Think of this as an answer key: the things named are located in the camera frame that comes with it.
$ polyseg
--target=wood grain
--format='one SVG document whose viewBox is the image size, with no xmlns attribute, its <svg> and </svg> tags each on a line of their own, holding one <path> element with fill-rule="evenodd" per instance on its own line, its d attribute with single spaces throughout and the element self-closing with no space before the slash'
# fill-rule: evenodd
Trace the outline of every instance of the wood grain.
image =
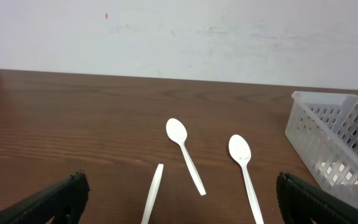
<svg viewBox="0 0 358 224">
<path fill-rule="evenodd" d="M 280 171 L 316 184 L 284 135 L 295 90 L 288 86 L 0 70 L 0 210 L 85 170 L 91 192 L 81 223 L 140 223 L 157 164 L 164 164 L 151 223 L 254 223 L 227 145 L 250 145 L 249 173 L 265 223 L 283 223 Z M 201 197 L 169 118 L 207 194 Z"/>
</svg>

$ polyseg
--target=plastic bin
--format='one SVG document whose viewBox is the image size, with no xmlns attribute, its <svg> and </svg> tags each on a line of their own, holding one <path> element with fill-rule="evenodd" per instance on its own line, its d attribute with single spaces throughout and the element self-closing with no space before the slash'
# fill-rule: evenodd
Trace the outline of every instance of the plastic bin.
<svg viewBox="0 0 358 224">
<path fill-rule="evenodd" d="M 285 135 L 327 193 L 358 208 L 358 96 L 296 91 Z"/>
</svg>

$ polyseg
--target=spoon handle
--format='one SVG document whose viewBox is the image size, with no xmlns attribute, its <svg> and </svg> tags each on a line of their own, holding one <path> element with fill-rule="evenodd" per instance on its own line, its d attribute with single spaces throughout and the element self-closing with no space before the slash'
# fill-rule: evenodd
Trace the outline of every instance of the spoon handle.
<svg viewBox="0 0 358 224">
<path fill-rule="evenodd" d="M 252 186 L 251 178 L 249 177 L 247 166 L 242 165 L 242 175 L 244 176 L 244 182 L 246 183 L 247 195 L 249 199 L 249 204 L 251 205 L 252 214 L 254 214 L 254 219 L 256 224 L 264 224 L 264 220 L 262 218 L 262 213 L 260 212 L 258 199 L 256 198 L 256 194 L 254 191 L 254 187 Z"/>
<path fill-rule="evenodd" d="M 198 192 L 200 193 L 200 195 L 205 195 L 206 192 L 205 192 L 203 183 L 202 183 L 202 181 L 201 181 L 200 176 L 198 175 L 198 172 L 197 172 L 197 170 L 196 170 L 196 167 L 194 166 L 193 161 L 192 161 L 191 158 L 190 158 L 189 153 L 187 152 L 187 149 L 186 149 L 186 147 L 185 147 L 185 143 L 184 143 L 184 142 L 182 142 L 182 143 L 180 144 L 180 149 L 181 149 L 181 152 L 183 153 L 183 157 L 185 158 L 187 168 L 188 168 L 189 171 L 190 171 L 191 178 L 193 178 L 193 181 L 194 181 L 194 183 L 196 184 L 196 187 L 197 187 L 197 189 L 198 189 Z"/>
</svg>

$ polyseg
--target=wall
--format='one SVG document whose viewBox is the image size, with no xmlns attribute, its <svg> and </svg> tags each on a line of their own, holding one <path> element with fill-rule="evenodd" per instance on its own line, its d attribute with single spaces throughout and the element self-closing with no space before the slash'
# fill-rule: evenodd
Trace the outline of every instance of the wall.
<svg viewBox="0 0 358 224">
<path fill-rule="evenodd" d="M 0 0 L 0 68 L 358 89 L 358 0 Z"/>
</svg>

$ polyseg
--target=white backdrop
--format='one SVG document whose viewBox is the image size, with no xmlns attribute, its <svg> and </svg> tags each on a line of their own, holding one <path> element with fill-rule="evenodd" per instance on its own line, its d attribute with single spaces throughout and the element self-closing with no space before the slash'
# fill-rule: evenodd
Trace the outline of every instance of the white backdrop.
<svg viewBox="0 0 358 224">
<path fill-rule="evenodd" d="M 358 0 L 0 0 L 0 68 L 358 89 Z"/>
</svg>

